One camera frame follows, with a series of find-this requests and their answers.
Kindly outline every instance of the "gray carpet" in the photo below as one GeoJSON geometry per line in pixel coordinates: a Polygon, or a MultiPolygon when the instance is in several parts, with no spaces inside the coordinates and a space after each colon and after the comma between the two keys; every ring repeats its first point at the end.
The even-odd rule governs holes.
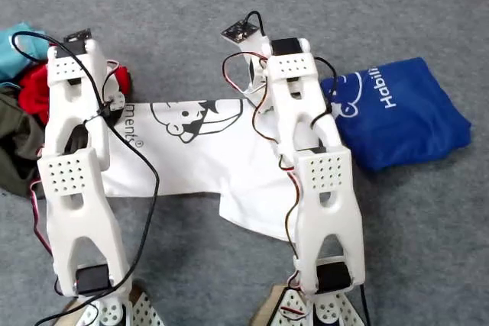
{"type": "MultiPolygon", "coordinates": [[[[306,37],[340,73],[422,56],[473,125],[467,149],[427,164],[355,170],[376,326],[489,324],[488,0],[0,0],[0,27],[61,37],[91,27],[133,73],[139,102],[235,97],[219,32],[259,9],[272,37],[306,37]]],[[[147,200],[111,200],[130,258],[147,200]]],[[[27,200],[0,195],[0,324],[59,311],[27,200]]],[[[136,277],[169,326],[247,324],[292,270],[287,244],[218,216],[216,195],[158,200],[136,277]]],[[[358,297],[353,296],[359,306],[358,297]]]]}

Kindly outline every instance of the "black cable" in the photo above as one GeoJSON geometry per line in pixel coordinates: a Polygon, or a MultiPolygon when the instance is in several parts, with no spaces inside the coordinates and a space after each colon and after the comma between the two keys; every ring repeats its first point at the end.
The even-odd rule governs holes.
{"type": "MultiPolygon", "coordinates": [[[[71,52],[67,47],[65,47],[64,45],[61,44],[61,42],[59,42],[58,40],[52,38],[52,37],[49,37],[49,36],[46,36],[44,34],[38,34],[36,32],[30,32],[30,31],[19,31],[19,32],[15,32],[13,35],[12,35],[12,45],[14,46],[14,48],[21,54],[21,55],[24,55],[25,53],[22,52],[21,50],[18,49],[16,43],[15,43],[15,38],[17,36],[21,36],[21,35],[26,35],[26,36],[32,36],[32,37],[37,37],[37,38],[40,38],[40,39],[43,39],[43,40],[47,40],[49,42],[51,42],[52,44],[55,44],[57,45],[59,48],[61,48],[62,50],[64,50],[66,53],[68,53],[68,55],[70,55],[75,61],[76,63],[80,66],[80,68],[85,72],[86,76],[88,77],[88,79],[90,80],[90,82],[92,83],[92,87],[93,87],[93,91],[95,93],[95,96],[97,98],[97,102],[99,104],[99,109],[102,110],[104,108],[104,104],[102,103],[101,99],[100,99],[100,94],[99,94],[99,91],[97,89],[97,85],[95,83],[95,80],[93,79],[93,76],[90,74],[90,72],[88,71],[87,68],[85,68],[85,66],[83,65],[83,63],[78,59],[78,57],[76,57],[76,55],[71,52]]],[[[136,253],[136,256],[134,257],[133,261],[132,261],[132,264],[131,266],[129,267],[129,270],[126,272],[126,274],[124,275],[124,277],[122,278],[122,280],[120,282],[118,282],[117,284],[115,284],[113,287],[111,287],[110,289],[107,289],[105,290],[104,292],[98,294],[98,295],[95,295],[93,296],[92,298],[86,300],[85,302],[81,303],[80,305],[77,305],[76,307],[74,308],[71,308],[67,311],[63,311],[63,312],[60,312],[60,313],[57,313],[55,315],[51,315],[51,316],[48,316],[48,317],[45,317],[45,318],[42,318],[41,320],[39,320],[38,322],[36,322],[34,324],[34,326],[39,326],[40,324],[43,324],[44,322],[48,322],[48,321],[51,321],[51,320],[56,320],[60,317],[63,317],[63,316],[66,316],[66,315],[70,315],[76,311],[79,311],[80,309],[86,307],[87,305],[90,305],[91,302],[93,301],[96,301],[97,299],[100,299],[102,297],[105,297],[109,294],[112,294],[113,292],[115,292],[117,289],[119,289],[128,279],[129,277],[132,275],[132,273],[134,272],[134,270],[136,269],[136,266],[138,265],[139,263],[139,260],[141,258],[141,255],[143,253],[143,249],[144,249],[144,244],[146,243],[146,238],[147,238],[147,233],[150,229],[150,224],[151,224],[151,219],[153,217],[153,213],[154,213],[154,209],[156,207],[156,201],[157,201],[157,196],[158,196],[158,190],[160,188],[160,175],[158,175],[158,171],[156,171],[156,169],[154,168],[154,166],[151,164],[151,162],[142,154],[140,153],[136,148],[134,148],[133,146],[131,146],[129,144],[129,142],[126,141],[126,139],[124,139],[115,129],[115,127],[111,126],[110,124],[107,124],[108,128],[112,131],[112,133],[114,133],[114,135],[127,147],[129,148],[134,154],[136,154],[139,158],[141,158],[141,160],[148,166],[148,168],[151,170],[151,172],[154,174],[154,178],[155,178],[155,183],[154,183],[154,192],[153,192],[153,197],[151,199],[151,205],[150,205],[150,208],[148,210],[148,213],[147,213],[147,217],[146,217],[146,223],[144,224],[144,230],[143,230],[143,234],[141,235],[141,241],[139,243],[139,248],[138,248],[138,252],[136,253]]]]}
{"type": "Polygon", "coordinates": [[[59,281],[60,281],[60,278],[56,277],[56,281],[54,282],[54,291],[56,294],[63,297],[63,293],[58,290],[58,282],[59,281]]]}
{"type": "Polygon", "coordinates": [[[103,100],[103,102],[105,102],[105,85],[107,84],[108,79],[111,76],[113,76],[115,74],[115,72],[117,72],[117,69],[118,69],[118,66],[115,67],[114,69],[112,69],[110,72],[108,72],[107,76],[105,77],[104,84],[102,86],[102,100],[103,100]]]}
{"type": "Polygon", "coordinates": [[[364,307],[365,323],[367,324],[367,326],[371,326],[370,315],[368,314],[368,307],[367,307],[367,297],[365,297],[364,284],[360,284],[360,295],[361,295],[361,305],[363,305],[364,307]]]}
{"type": "Polygon", "coordinates": [[[256,15],[257,18],[258,18],[258,23],[260,25],[260,32],[261,32],[261,36],[265,36],[265,29],[263,28],[263,20],[261,19],[261,14],[259,11],[250,11],[246,17],[244,17],[244,20],[243,20],[243,24],[247,24],[248,23],[248,20],[250,19],[250,17],[252,15],[256,15]]]}
{"type": "Polygon", "coordinates": [[[328,66],[328,68],[331,70],[331,72],[333,73],[333,86],[331,87],[331,89],[329,90],[329,95],[328,97],[326,97],[326,110],[322,113],[320,113],[319,115],[317,115],[312,121],[311,123],[309,124],[309,127],[312,129],[314,127],[314,124],[320,119],[322,118],[323,116],[326,116],[327,114],[330,114],[331,111],[332,111],[332,107],[331,107],[331,100],[332,100],[332,96],[333,96],[333,93],[336,91],[336,89],[338,88],[338,73],[336,72],[336,69],[335,67],[326,59],[323,59],[322,57],[319,57],[319,56],[316,56],[314,58],[314,60],[318,60],[324,64],[326,64],[328,66]]]}

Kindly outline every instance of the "red wire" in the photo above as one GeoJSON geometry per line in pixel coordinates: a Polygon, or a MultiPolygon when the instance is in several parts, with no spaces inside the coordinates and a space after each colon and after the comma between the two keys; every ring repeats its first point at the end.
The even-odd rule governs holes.
{"type": "Polygon", "coordinates": [[[298,315],[298,316],[304,316],[305,313],[302,312],[302,311],[297,311],[296,309],[293,309],[293,308],[290,308],[290,307],[286,307],[285,305],[281,306],[280,309],[282,311],[288,311],[290,313],[294,313],[295,315],[298,315]]]}
{"type": "Polygon", "coordinates": [[[34,216],[34,234],[36,235],[37,239],[41,242],[41,244],[44,246],[46,251],[53,256],[53,251],[51,250],[51,246],[47,242],[47,240],[44,238],[41,232],[39,232],[39,229],[37,228],[37,224],[39,223],[39,207],[37,205],[37,196],[36,192],[32,189],[32,187],[40,182],[40,179],[34,179],[31,184],[29,185],[29,190],[31,191],[31,204],[32,204],[32,215],[34,216]]]}
{"type": "Polygon", "coordinates": [[[236,57],[236,56],[239,56],[239,55],[252,55],[252,56],[256,56],[257,58],[259,58],[260,60],[268,60],[268,58],[266,58],[265,56],[263,55],[260,55],[259,53],[254,53],[253,51],[240,51],[239,53],[233,53],[232,55],[229,55],[228,57],[226,57],[223,61],[222,61],[222,76],[224,76],[224,79],[226,82],[228,82],[232,88],[236,89],[237,91],[241,92],[240,88],[236,85],[236,83],[234,83],[231,78],[229,78],[227,72],[226,72],[226,63],[228,62],[229,59],[232,59],[233,57],[236,57]]]}

